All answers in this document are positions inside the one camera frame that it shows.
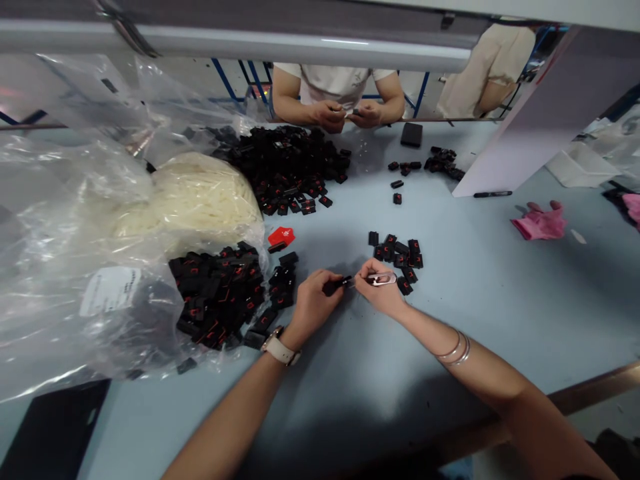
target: rubber glove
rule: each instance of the rubber glove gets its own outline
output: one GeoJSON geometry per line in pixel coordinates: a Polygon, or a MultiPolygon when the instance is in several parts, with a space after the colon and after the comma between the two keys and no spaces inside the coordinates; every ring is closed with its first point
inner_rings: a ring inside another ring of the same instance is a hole
{"type": "Polygon", "coordinates": [[[545,212],[537,203],[529,202],[527,206],[531,211],[522,219],[511,220],[525,240],[549,240],[565,236],[568,222],[562,218],[562,204],[552,200],[550,205],[553,210],[545,212]]]}
{"type": "Polygon", "coordinates": [[[622,200],[629,209],[629,216],[635,220],[636,227],[640,230],[640,195],[628,193],[622,196],[622,200]]]}

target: bangle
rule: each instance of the bangle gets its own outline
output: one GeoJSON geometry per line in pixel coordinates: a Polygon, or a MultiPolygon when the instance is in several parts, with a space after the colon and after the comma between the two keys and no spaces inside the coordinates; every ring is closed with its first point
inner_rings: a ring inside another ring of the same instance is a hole
{"type": "Polygon", "coordinates": [[[462,336],[465,338],[465,342],[467,342],[467,346],[465,348],[465,352],[462,354],[462,357],[460,357],[455,362],[447,363],[446,365],[449,366],[449,367],[454,367],[456,365],[460,365],[461,363],[464,363],[469,358],[469,352],[471,351],[471,340],[464,333],[462,334],[462,336]]]}
{"type": "Polygon", "coordinates": [[[444,355],[436,355],[435,356],[436,358],[438,358],[438,359],[446,359],[447,357],[455,355],[455,353],[458,351],[458,348],[460,348],[460,344],[462,343],[462,336],[461,336],[460,330],[456,330],[455,332],[458,334],[458,344],[449,353],[446,353],[444,355]]]}

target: person's torso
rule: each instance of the person's torso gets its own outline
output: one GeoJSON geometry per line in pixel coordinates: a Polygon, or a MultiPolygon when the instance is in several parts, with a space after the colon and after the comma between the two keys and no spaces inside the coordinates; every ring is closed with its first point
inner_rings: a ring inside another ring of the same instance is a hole
{"type": "Polygon", "coordinates": [[[300,102],[310,105],[334,100],[345,110],[357,106],[371,75],[370,69],[301,65],[300,102]]]}
{"type": "Polygon", "coordinates": [[[438,100],[438,112],[445,118],[478,118],[478,102],[485,90],[489,71],[501,48],[508,48],[518,36],[518,27],[492,25],[478,41],[465,69],[447,78],[438,100]]]}

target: marker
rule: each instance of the marker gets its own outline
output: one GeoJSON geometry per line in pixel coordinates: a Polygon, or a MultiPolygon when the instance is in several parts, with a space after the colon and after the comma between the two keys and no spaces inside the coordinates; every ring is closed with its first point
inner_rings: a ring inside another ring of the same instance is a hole
{"type": "Polygon", "coordinates": [[[483,193],[475,193],[473,198],[487,198],[487,197],[508,197],[513,192],[483,192],[483,193]]]}

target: beige shirt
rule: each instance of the beige shirt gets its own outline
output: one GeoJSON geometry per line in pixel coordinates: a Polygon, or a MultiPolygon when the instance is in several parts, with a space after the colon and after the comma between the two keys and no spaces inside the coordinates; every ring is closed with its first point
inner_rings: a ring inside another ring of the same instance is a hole
{"type": "Polygon", "coordinates": [[[445,118],[478,118],[477,108],[488,81],[515,83],[525,68],[535,34],[527,27],[492,25],[482,34],[462,73],[450,75],[438,100],[445,118]]]}
{"type": "Polygon", "coordinates": [[[300,79],[300,103],[303,105],[311,105],[322,100],[334,100],[345,110],[358,106],[369,76],[373,76],[373,79],[378,81],[395,72],[395,70],[326,67],[298,63],[274,63],[273,66],[300,79]]]}

